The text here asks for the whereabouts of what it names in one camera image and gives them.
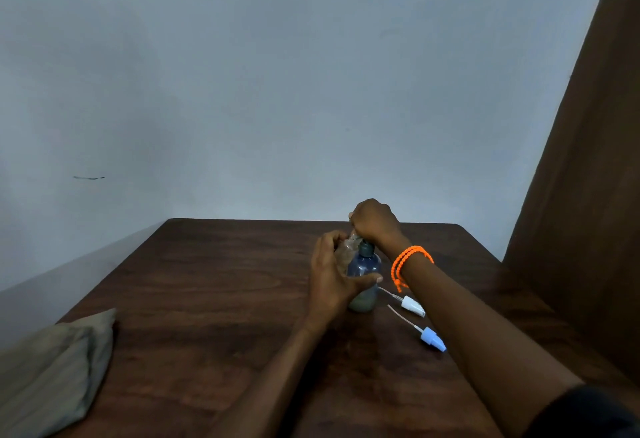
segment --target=wooden table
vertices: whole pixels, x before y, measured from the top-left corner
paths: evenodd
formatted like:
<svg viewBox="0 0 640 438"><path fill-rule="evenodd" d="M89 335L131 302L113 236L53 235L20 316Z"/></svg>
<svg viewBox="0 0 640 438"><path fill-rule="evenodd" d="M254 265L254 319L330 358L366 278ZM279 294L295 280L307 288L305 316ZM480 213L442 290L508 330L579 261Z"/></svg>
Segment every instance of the wooden table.
<svg viewBox="0 0 640 438"><path fill-rule="evenodd" d="M113 359L84 422L64 437L202 437L285 342L302 315L308 261L347 224L167 221L63 321L118 308ZM640 391L467 231L403 224L452 278L587 382L640 414ZM387 262L385 274L390 265ZM392 288L389 278L383 283ZM386 308L348 313L301 381L281 429L298 437L500 436L447 353ZM413 314L421 325L425 320Z"/></svg>

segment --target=bottle cap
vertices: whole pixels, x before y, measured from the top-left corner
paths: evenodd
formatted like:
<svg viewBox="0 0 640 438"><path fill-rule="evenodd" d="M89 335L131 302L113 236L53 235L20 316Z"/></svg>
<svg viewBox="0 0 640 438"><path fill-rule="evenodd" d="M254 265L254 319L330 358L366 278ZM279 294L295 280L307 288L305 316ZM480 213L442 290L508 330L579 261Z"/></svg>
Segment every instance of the bottle cap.
<svg viewBox="0 0 640 438"><path fill-rule="evenodd" d="M420 315L421 317L424 317L425 315L424 308L422 308L422 305L420 305L420 303L416 302L411 297L404 297L404 299L402 300L401 306L405 310L409 310L409 312L413 312L416 315Z"/></svg>
<svg viewBox="0 0 640 438"><path fill-rule="evenodd" d="M446 345L444 345L444 342L440 337L438 337L437 333L428 327L422 331L420 340L429 345L433 345L441 352L444 352L447 349Z"/></svg>
<svg viewBox="0 0 640 438"><path fill-rule="evenodd" d="M368 241L362 240L362 242L360 243L360 247L358 248L358 251L361 256L371 257L373 256L373 251L375 251L375 249L376 247L373 244L371 244Z"/></svg>

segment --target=hand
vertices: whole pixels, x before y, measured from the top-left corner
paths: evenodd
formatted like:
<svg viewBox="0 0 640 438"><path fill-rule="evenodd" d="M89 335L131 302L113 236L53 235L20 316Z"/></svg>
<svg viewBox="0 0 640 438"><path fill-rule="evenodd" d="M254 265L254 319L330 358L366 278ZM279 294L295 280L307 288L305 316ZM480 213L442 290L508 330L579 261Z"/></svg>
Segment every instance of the hand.
<svg viewBox="0 0 640 438"><path fill-rule="evenodd" d="M327 232L316 242L311 257L309 299L306 323L315 330L324 330L340 316L361 291L382 281L377 273L347 277L338 271L333 252L347 235L342 231Z"/></svg>
<svg viewBox="0 0 640 438"><path fill-rule="evenodd" d="M400 223L391 208L376 199L359 203L349 219L360 237L378 246L386 255L393 242L403 239Z"/></svg>

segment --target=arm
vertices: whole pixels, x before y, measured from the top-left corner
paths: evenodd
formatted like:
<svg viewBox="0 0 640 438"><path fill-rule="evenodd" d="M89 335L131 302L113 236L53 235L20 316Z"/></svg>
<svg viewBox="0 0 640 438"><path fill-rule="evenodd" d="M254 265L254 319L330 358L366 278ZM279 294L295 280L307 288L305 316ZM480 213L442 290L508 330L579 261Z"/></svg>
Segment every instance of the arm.
<svg viewBox="0 0 640 438"><path fill-rule="evenodd" d="M361 202L356 232L393 261L411 242L388 206ZM402 276L453 360L507 436L521 436L549 403L581 379L427 258L411 256Z"/></svg>
<svg viewBox="0 0 640 438"><path fill-rule="evenodd" d="M375 273L359 278L340 274L333 251L345 238L345 233L333 231L316 242L306 315L260 376L224 411L211 431L212 438L274 436L302 371L329 324L359 292L382 278Z"/></svg>

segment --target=wood grain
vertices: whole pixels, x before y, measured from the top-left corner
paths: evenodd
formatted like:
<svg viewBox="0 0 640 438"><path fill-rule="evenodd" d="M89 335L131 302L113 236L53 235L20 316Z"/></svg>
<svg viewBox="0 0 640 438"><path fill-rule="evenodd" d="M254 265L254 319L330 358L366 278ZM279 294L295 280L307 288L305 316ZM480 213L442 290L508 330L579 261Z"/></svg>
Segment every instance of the wood grain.
<svg viewBox="0 0 640 438"><path fill-rule="evenodd" d="M504 258L640 383L640 0L600 0Z"/></svg>
<svg viewBox="0 0 640 438"><path fill-rule="evenodd" d="M92 410L60 436L204 436L304 312L313 244L336 228L348 229L332 222L167 221L63 319L117 307L119 326ZM462 227L403 228L455 280L588 382L640 411L638 388ZM383 285L392 288L388 278ZM449 354L423 345L385 307L387 298L380 295L372 313L347 313L326 335L280 435L500 436Z"/></svg>

